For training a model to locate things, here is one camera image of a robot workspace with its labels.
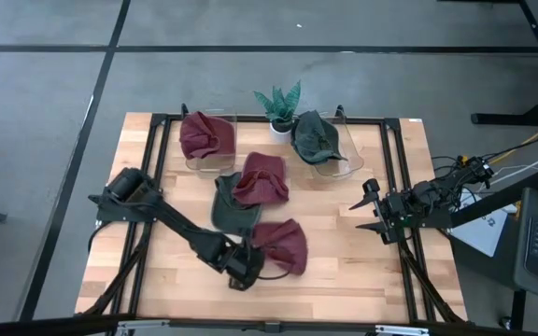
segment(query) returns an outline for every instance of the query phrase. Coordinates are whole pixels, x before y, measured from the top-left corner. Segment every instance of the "clear plastic bin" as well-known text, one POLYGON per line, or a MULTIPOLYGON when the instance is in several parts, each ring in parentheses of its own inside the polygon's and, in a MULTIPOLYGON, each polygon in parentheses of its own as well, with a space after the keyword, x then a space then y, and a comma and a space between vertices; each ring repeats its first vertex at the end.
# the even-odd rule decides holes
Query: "clear plastic bin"
MULTIPOLYGON (((208 117, 221 118, 229 121, 234 127, 234 148, 236 148, 236 138, 237 138, 237 116, 236 113, 230 108, 198 108, 191 109, 187 108, 185 105, 182 105, 182 114, 187 115, 200 111, 208 117)), ((231 154, 209 154, 203 159, 194 158, 186 160, 186 166, 193 171, 197 171, 202 175, 217 175, 222 173, 227 173, 234 168, 235 163, 235 153, 231 154)))
POLYGON ((335 115, 329 117, 329 112, 321 112, 321 118, 329 121, 337 130, 339 135, 340 154, 346 160, 328 160, 323 164, 314 165, 311 168, 313 177, 320 182, 333 182, 352 176, 354 172, 362 168, 364 160, 359 155, 352 136, 346 126, 346 114, 344 108, 339 105, 335 115))

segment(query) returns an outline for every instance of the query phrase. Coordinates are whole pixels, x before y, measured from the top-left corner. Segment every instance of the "red cloth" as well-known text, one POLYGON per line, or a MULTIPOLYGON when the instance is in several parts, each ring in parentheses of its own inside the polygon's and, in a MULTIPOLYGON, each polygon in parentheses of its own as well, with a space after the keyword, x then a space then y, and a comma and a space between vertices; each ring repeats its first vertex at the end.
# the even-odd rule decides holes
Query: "red cloth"
POLYGON ((234 197, 244 205, 286 202, 290 190, 285 178, 286 163, 282 158, 251 152, 234 187, 234 197))
POLYGON ((200 111, 188 115, 179 129, 179 142, 186 159, 203 159, 210 154, 234 154, 234 126, 200 111))
POLYGON ((252 245, 277 266, 292 274, 301 275, 306 270, 308 246, 300 224, 294 219, 285 223, 259 223, 252 234, 252 245))

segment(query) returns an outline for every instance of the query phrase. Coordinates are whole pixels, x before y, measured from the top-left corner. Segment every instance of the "gray floor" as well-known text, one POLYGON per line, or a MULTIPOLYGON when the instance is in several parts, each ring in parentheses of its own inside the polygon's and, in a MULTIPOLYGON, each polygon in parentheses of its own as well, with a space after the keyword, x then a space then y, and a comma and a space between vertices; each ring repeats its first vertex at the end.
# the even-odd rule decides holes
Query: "gray floor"
MULTIPOLYGON (((531 1, 538 19, 538 2, 531 1)), ((120 0, 0 0, 0 43, 106 44, 120 0)), ((533 46, 516 6, 434 0, 134 0, 122 45, 533 46)), ((0 321, 14 318, 103 54, 0 54, 0 321)), ((300 110, 422 118, 433 155, 512 146, 531 127, 475 126, 474 112, 516 113, 538 102, 538 58, 322 53, 117 54, 84 153, 36 317, 74 311, 95 208, 123 114, 229 106, 261 113, 253 90, 303 83, 300 110)), ((503 165, 531 162, 538 146, 503 165)), ((459 265, 471 320, 495 326, 510 311, 507 288, 459 265)), ((525 328, 538 330, 529 296, 525 328)), ((179 334, 233 334, 182 330, 179 334)), ((138 333, 161 334, 161 331, 138 333)))

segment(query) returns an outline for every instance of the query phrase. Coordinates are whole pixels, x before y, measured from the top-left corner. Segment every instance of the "black floor strip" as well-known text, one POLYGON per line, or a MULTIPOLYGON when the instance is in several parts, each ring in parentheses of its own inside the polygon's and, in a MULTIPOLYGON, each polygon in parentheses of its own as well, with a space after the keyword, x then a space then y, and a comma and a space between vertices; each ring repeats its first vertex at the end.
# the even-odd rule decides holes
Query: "black floor strip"
POLYGON ((538 47, 395 47, 395 46, 118 46, 116 52, 341 52, 427 54, 538 54, 538 47))
MULTIPOLYGON (((120 40, 121 28, 126 20, 126 14, 128 7, 130 6, 130 0, 123 0, 120 8, 120 14, 116 26, 113 30, 113 35, 109 41, 109 46, 116 46, 120 40)), ((42 245, 42 249, 39 252, 38 262, 35 266, 35 272, 32 277, 32 281, 26 294, 24 305, 21 308, 20 321, 30 321, 35 316, 36 306, 38 305, 38 299, 40 298, 41 290, 45 284, 47 277, 47 271, 53 258, 53 252, 57 245, 62 226, 64 224, 65 213, 67 212, 67 206, 76 184, 78 177, 78 170, 82 163, 82 157, 84 156, 84 150, 89 141, 91 135, 92 125, 94 124, 94 117, 96 116, 99 104, 101 102, 101 96, 105 87, 107 76, 109 75, 109 69, 113 62, 113 52, 107 52, 99 71, 99 76, 94 85, 94 91, 92 92, 91 103, 87 110, 86 117, 82 123, 80 132, 78 133, 77 142, 74 145, 72 156, 70 157, 69 165, 65 171, 64 180, 60 192, 58 193, 57 200, 53 206, 53 210, 50 216, 50 222, 46 229, 45 243, 42 245)))
POLYGON ((102 45, 0 45, 0 52, 106 52, 102 45))
POLYGON ((538 54, 538 47, 419 47, 419 46, 118 46, 0 45, 0 52, 341 52, 374 54, 538 54))

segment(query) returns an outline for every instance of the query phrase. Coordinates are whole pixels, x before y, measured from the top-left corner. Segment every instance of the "wooden tabletop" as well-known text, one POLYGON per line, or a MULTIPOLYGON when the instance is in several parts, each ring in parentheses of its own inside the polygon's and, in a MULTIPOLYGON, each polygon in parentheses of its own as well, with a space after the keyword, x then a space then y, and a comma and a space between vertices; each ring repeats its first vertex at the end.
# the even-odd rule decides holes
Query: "wooden tabletop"
MULTIPOLYGON (((147 140, 150 113, 128 113, 111 167, 110 179, 123 167, 139 167, 147 140)), ((420 119, 401 119, 404 147, 412 183, 433 178, 431 155, 420 119)), ((165 200, 201 227, 213 229, 210 212, 215 185, 185 165, 178 142, 179 122, 173 122, 164 162, 162 187, 165 200)), ((155 223, 143 280, 138 315, 142 317, 330 321, 408 322, 403 279, 396 244, 383 245, 380 237, 355 226, 375 221, 372 206, 347 210, 362 197, 361 184, 378 180, 382 192, 387 175, 378 126, 348 125, 363 167, 351 178, 330 184, 312 178, 312 167, 298 158, 289 145, 273 144, 267 123, 237 125, 236 170, 251 151, 277 155, 287 165, 290 201, 263 208, 261 221, 298 221, 308 240, 308 265, 302 276, 257 281, 245 292, 228 288, 228 275, 215 273, 197 259, 188 243, 162 223, 155 223)), ((157 132, 157 153, 161 130, 157 132)), ((402 185, 393 134, 389 135, 402 185)), ((152 175, 156 154, 150 164, 152 175)), ((118 271, 127 223, 112 223, 94 239, 78 296, 76 311, 88 309, 118 271)), ((421 230, 429 276, 454 312, 466 317, 460 283, 447 238, 438 231, 421 230)), ((270 261, 262 275, 282 271, 270 261)), ((419 317, 424 317, 420 286, 413 284, 419 317)), ((121 310, 127 310, 132 277, 126 283, 121 310)))

